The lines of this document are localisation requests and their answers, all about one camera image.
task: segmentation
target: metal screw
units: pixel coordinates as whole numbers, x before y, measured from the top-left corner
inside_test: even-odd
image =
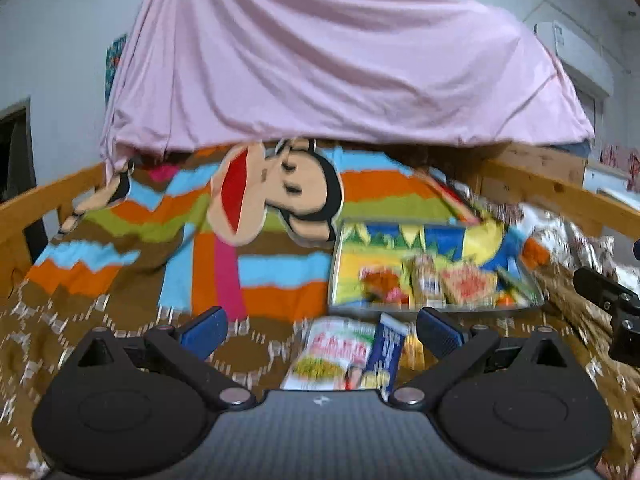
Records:
[[[220,400],[231,406],[237,406],[251,399],[251,392],[244,388],[227,388],[220,393]]]
[[[421,400],[424,399],[424,392],[418,388],[406,386],[394,391],[394,399],[398,402],[402,402],[402,404],[408,404],[411,406],[412,404],[418,404],[418,402],[421,402]]]

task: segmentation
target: air conditioner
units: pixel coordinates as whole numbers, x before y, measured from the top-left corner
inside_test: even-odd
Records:
[[[539,23],[535,31],[542,44],[562,61],[576,87],[600,100],[613,95],[613,73],[586,41],[558,22]]]

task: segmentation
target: blue packet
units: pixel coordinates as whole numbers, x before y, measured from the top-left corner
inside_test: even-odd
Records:
[[[382,398],[388,399],[394,388],[404,339],[408,333],[409,326],[405,323],[389,314],[380,315],[371,354],[360,381],[361,389],[380,390]]]

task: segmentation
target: black circular cover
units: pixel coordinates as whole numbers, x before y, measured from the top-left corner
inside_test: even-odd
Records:
[[[609,440],[610,417],[581,379],[537,366],[463,381],[442,399],[440,427],[463,454],[510,474],[558,474],[594,463]]]
[[[53,466],[87,477],[131,478],[178,462],[204,437],[204,402],[180,381],[101,367],[65,379],[54,380],[32,422]]]

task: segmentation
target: wooden bed rail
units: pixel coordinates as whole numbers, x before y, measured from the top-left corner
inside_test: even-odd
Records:
[[[571,219],[589,236],[599,236],[606,226],[632,240],[640,238],[640,212],[607,196],[498,160],[479,161],[463,173],[458,177],[490,200],[538,205]]]
[[[67,175],[0,205],[0,297],[7,297],[33,264],[24,229],[50,211],[62,223],[74,210],[73,200],[104,185],[104,165]]]

